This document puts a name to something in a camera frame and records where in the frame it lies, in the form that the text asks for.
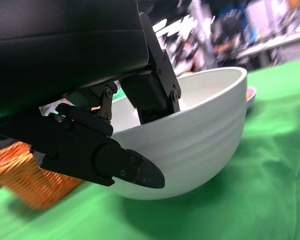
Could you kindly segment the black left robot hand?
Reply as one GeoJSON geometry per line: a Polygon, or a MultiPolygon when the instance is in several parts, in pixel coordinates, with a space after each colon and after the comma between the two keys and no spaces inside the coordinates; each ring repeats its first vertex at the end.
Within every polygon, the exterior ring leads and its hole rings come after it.
{"type": "Polygon", "coordinates": [[[168,54],[135,0],[0,0],[0,140],[30,145],[44,170],[161,189],[162,171],[112,139],[118,87],[141,124],[180,109],[168,54]]]}

